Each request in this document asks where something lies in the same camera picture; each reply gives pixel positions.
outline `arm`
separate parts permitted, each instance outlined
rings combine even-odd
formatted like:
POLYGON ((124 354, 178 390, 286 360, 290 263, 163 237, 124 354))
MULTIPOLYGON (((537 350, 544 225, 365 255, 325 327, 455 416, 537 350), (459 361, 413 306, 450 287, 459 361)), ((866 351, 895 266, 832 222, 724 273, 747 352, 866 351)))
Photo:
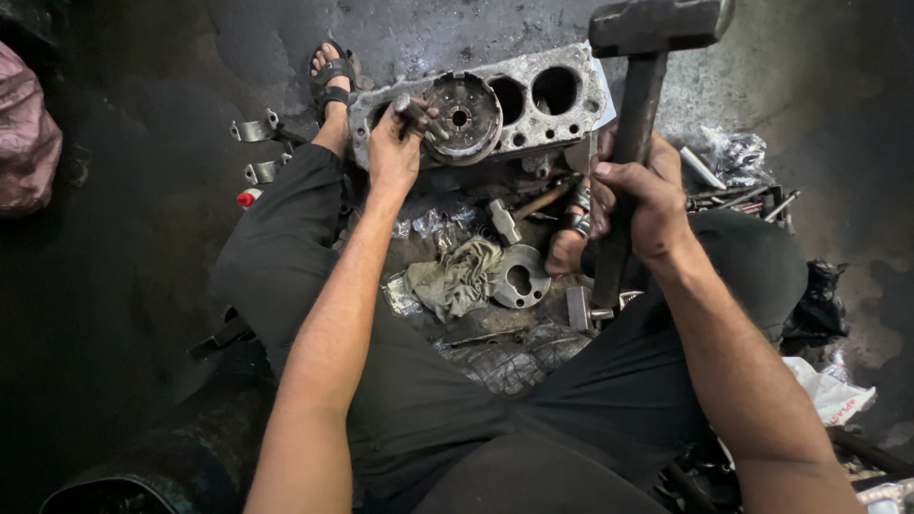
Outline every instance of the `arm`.
POLYGON ((345 418, 365 365, 390 232, 419 172, 420 137, 392 110, 369 138, 365 214, 294 342, 245 512, 350 512, 345 418))
POLYGON ((600 163, 593 175, 639 199, 633 252, 664 291, 698 400, 736 462, 746 510, 863 512, 806 392, 689 228, 678 155, 658 135, 653 145, 650 170, 600 163))

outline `rag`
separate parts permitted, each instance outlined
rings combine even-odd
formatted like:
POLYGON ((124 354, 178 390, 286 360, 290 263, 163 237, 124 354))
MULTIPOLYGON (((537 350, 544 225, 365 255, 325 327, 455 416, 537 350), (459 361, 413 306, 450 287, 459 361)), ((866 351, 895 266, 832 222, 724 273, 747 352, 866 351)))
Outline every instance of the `rag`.
POLYGON ((418 262, 406 270, 406 285, 442 323, 483 307, 501 271, 501 246, 476 236, 439 262, 418 262))

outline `black pants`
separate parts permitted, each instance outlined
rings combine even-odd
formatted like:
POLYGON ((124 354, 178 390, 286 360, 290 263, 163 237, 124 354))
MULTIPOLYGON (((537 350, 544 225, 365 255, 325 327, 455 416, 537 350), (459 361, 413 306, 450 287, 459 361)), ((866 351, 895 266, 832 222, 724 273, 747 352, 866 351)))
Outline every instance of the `black pants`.
MULTIPOLYGON (((341 173, 329 150, 299 148, 218 259, 216 292, 250 323, 277 375, 336 261, 330 246, 341 173)), ((776 337, 806 287, 794 240, 730 210, 695 215, 692 228, 749 316, 776 337)), ((585 252, 585 270, 594 248, 585 252)), ((519 400, 464 377, 379 297, 348 416, 353 467, 368 491, 409 508, 461 458, 514 433, 546 436, 649 486, 696 436, 704 416, 663 294, 647 273, 632 273, 642 276, 645 294, 519 400)))

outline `right hand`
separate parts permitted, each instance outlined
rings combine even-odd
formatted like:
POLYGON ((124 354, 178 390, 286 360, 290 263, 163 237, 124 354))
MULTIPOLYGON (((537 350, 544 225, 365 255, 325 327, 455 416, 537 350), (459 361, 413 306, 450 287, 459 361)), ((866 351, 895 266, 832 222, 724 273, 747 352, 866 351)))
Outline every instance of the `right hand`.
MULTIPOLYGON (((414 98, 429 115, 438 116, 437 109, 429 109, 428 104, 414 98)), ((404 129, 404 120, 394 111, 391 104, 375 130, 368 135, 368 174, 373 191, 382 191, 406 197, 419 175, 419 145, 424 134, 424 127, 418 130, 404 129)))
MULTIPOLYGON (((600 136, 600 157, 611 154, 612 133, 600 136)), ((615 204, 612 193, 638 198, 632 216, 632 253, 644 264, 668 256, 687 246, 695 236, 686 215, 686 193, 682 187, 682 161, 674 148, 658 133, 651 140, 647 167, 636 163, 594 163, 590 179, 609 187, 591 187, 591 238, 610 230, 608 211, 615 204)))

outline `pink cloth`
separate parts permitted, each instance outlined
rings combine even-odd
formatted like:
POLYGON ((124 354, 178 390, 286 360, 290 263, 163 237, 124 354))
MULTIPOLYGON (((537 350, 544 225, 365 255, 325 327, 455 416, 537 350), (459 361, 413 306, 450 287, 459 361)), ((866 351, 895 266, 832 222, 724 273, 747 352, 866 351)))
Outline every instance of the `pink cloth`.
POLYGON ((0 43, 0 217, 25 216, 49 203, 61 146, 38 78, 0 43))

